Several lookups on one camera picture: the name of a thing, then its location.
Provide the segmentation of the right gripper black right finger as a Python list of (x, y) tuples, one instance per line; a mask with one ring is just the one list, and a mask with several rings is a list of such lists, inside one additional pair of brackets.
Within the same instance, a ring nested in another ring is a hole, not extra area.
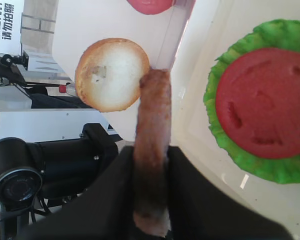
[(168, 211), (175, 240), (291, 240), (281, 224), (214, 186), (179, 147), (168, 149)]

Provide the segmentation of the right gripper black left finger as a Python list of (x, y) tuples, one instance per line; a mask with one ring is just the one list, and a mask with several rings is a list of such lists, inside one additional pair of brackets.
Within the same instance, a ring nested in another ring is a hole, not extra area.
[(124, 147), (80, 197), (25, 227), (18, 240), (148, 240), (133, 221), (133, 147)]

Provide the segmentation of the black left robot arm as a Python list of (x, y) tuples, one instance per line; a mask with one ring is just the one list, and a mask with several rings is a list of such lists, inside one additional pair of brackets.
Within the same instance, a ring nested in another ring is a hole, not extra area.
[(77, 139), (0, 139), (0, 239), (13, 240), (36, 215), (49, 215), (46, 200), (65, 204), (75, 199), (118, 153), (98, 123), (85, 124)]

